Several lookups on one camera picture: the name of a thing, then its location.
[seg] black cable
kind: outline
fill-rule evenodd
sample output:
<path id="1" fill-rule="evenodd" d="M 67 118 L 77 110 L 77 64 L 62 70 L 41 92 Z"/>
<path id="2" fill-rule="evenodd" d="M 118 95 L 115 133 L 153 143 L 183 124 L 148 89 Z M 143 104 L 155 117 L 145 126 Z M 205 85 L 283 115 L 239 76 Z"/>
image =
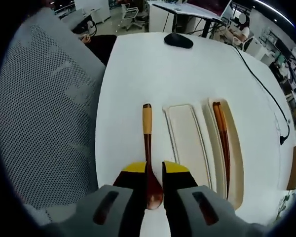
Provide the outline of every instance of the black cable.
<path id="1" fill-rule="evenodd" d="M 288 122 L 287 122 L 287 119 L 286 119 L 286 116 L 285 116 L 285 114 L 284 114 L 284 112 L 283 112 L 283 110 L 282 110 L 282 108 L 280 107 L 280 105 L 278 104 L 278 102 L 277 102 L 277 100 L 274 98 L 274 96 L 271 94 L 271 92 L 269 92 L 269 90 L 263 85 L 263 83 L 259 80 L 259 78 L 251 71 L 251 69 L 249 68 L 249 66 L 248 66 L 248 64 L 247 64 L 247 62 L 246 62 L 246 60 L 242 57 L 242 55 L 241 55 L 241 53 L 239 52 L 239 50 L 234 46 L 234 48 L 237 50 L 237 52 L 238 52 L 238 55 L 240 56 L 240 58 L 242 59 L 242 61 L 245 63 L 245 65 L 246 65 L 246 67 L 248 68 L 248 70 L 249 70 L 249 72 L 255 77 L 255 79 L 260 83 L 260 85 L 266 90 L 266 92 L 272 97 L 272 99 L 274 100 L 274 102 L 276 103 L 276 105 L 277 105 L 277 107 L 280 109 L 280 111 L 281 111 L 281 113 L 282 113 L 282 115 L 283 115 L 283 117 L 284 117 L 284 119 L 285 119 L 285 122 L 286 122 L 286 124 L 287 124 L 287 128 L 288 128 L 288 133 L 287 133 L 287 136 L 280 136 L 280 144 L 282 145 L 284 142 L 285 142 L 285 140 L 288 138 L 288 136 L 290 135 L 290 131 L 291 131 L 291 129 L 290 129 L 290 126 L 289 126 L 289 124 L 288 124 Z"/>
<path id="2" fill-rule="evenodd" d="M 216 34 L 216 33 L 218 33 L 218 32 L 221 32 L 221 31 L 224 31 L 225 29 L 223 29 L 223 30 L 220 30 L 220 31 L 216 31 L 217 29 L 212 29 L 211 31 L 209 31 L 208 33 L 214 33 L 214 34 Z"/>
<path id="3" fill-rule="evenodd" d="M 167 25 L 167 21 L 168 21 L 169 14 L 170 14 L 170 13 L 168 12 L 167 19 L 166 19 L 166 23 L 164 23 L 164 27 L 163 27 L 163 31 L 162 31 L 162 32 L 164 32 L 164 29 L 166 28 L 166 25 Z"/>
<path id="4" fill-rule="evenodd" d="M 215 30 L 214 27 L 209 28 L 208 34 L 211 33 L 211 32 L 213 32 L 214 30 Z"/>
<path id="5" fill-rule="evenodd" d="M 192 20 L 192 16 L 190 16 L 189 18 L 188 18 L 188 21 L 187 21 L 187 24 Z"/>
<path id="6" fill-rule="evenodd" d="M 213 27 L 211 27 L 210 29 L 212 29 L 211 31 L 209 31 L 208 33 L 212 33 L 212 32 L 214 32 L 214 34 L 215 33 L 217 33 L 217 32 L 220 32 L 220 31 L 223 31 L 223 30 L 220 30 L 220 31 L 217 31 L 221 26 L 223 26 L 223 24 L 217 24 L 216 26 L 214 25 Z"/>
<path id="7" fill-rule="evenodd" d="M 199 23 L 201 23 L 201 21 L 202 21 L 202 18 L 201 18 L 201 19 L 199 20 L 199 22 L 197 23 L 197 25 L 196 25 L 196 27 L 195 27 L 194 31 L 196 31 L 196 29 L 197 29 L 197 27 L 198 27 Z"/>
<path id="8" fill-rule="evenodd" d="M 189 32 L 189 33 L 186 33 L 186 35 L 192 35 L 192 34 L 194 34 L 195 32 L 200 32 L 200 31 L 203 31 L 204 29 L 202 29 L 202 30 L 197 30 L 197 31 L 192 31 L 192 32 Z"/>
<path id="9" fill-rule="evenodd" d="M 212 28 L 210 28 L 210 29 L 212 29 Z M 213 30 L 211 30 L 211 31 L 208 31 L 208 33 L 207 33 L 207 34 L 211 34 L 211 33 L 212 33 L 212 31 L 213 31 Z M 203 34 L 203 33 L 199 34 L 199 35 L 198 35 L 198 37 L 202 36 L 202 34 Z"/>
<path id="10" fill-rule="evenodd" d="M 92 28 L 92 27 L 95 27 L 94 32 L 90 35 L 90 36 L 92 37 L 92 36 L 95 36 L 96 33 L 98 32 L 98 27 L 97 27 L 97 24 L 95 24 L 95 22 L 94 22 L 92 19 L 91 19 L 90 21 L 92 22 L 92 26 L 91 26 L 91 28 Z"/>

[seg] white chair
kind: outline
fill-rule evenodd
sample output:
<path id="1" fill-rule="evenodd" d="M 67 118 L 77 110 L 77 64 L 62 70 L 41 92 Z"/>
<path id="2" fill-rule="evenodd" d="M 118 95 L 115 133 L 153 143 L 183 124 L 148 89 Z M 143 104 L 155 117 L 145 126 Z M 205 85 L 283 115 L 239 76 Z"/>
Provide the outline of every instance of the white chair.
<path id="1" fill-rule="evenodd" d="M 245 41 L 241 42 L 236 36 L 232 39 L 232 45 L 240 48 L 242 51 L 248 48 L 250 42 L 253 40 L 253 35 L 249 36 Z"/>
<path id="2" fill-rule="evenodd" d="M 130 6 L 129 3 L 121 4 L 121 5 L 122 5 L 122 22 L 124 20 L 131 20 L 129 25 L 124 26 L 126 27 L 126 30 L 128 31 L 129 28 L 131 28 L 131 26 L 133 25 L 141 29 L 143 26 L 135 21 L 135 18 L 139 12 L 138 7 L 129 7 Z"/>

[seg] floor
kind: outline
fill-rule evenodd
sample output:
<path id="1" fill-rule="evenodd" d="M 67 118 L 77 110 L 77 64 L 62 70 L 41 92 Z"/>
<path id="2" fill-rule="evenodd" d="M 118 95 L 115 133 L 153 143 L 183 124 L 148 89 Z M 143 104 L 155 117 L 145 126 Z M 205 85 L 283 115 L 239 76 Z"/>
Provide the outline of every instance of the floor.
<path id="1" fill-rule="evenodd" d="M 123 25 L 129 24 L 130 20 L 124 20 L 122 22 L 122 8 L 116 7 L 111 11 L 111 17 L 107 19 L 104 23 L 98 23 L 98 32 L 99 35 L 126 35 L 126 34 L 134 34 L 134 33 L 143 33 L 145 32 L 145 28 L 140 29 L 139 27 L 132 26 L 128 31 L 122 28 Z"/>

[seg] office chair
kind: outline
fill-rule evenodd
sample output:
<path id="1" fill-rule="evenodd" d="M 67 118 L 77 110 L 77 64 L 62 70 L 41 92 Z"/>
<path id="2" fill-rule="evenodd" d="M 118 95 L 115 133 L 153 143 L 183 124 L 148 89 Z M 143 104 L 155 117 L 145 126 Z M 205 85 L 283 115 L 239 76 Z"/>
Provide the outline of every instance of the office chair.
<path id="1" fill-rule="evenodd" d="M 232 45 L 239 48 L 242 51 L 245 51 L 252 40 L 253 40 L 253 34 L 251 36 L 249 35 L 249 37 L 243 42 L 241 42 L 236 36 L 234 36 L 232 39 Z"/>
<path id="2" fill-rule="evenodd" d="M 26 19 L 10 43 L 0 70 L 0 155 L 34 215 L 98 189 L 95 123 L 104 71 L 49 8 Z"/>
<path id="3" fill-rule="evenodd" d="M 143 27 L 142 24 L 139 24 L 136 22 L 135 18 L 139 12 L 137 7 L 129 7 L 130 4 L 124 4 L 122 3 L 122 22 L 124 20 L 131 20 L 131 22 L 127 25 L 124 26 L 126 27 L 126 31 L 128 31 L 133 25 L 139 27 L 140 29 Z"/>

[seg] laptop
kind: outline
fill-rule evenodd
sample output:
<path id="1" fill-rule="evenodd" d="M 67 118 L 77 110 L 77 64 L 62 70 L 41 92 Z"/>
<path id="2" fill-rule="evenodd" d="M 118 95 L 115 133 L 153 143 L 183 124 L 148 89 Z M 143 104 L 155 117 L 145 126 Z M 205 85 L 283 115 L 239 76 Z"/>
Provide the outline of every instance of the laptop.
<path id="1" fill-rule="evenodd" d="M 213 19 L 221 19 L 232 0 L 187 0 L 186 5 L 194 7 Z"/>

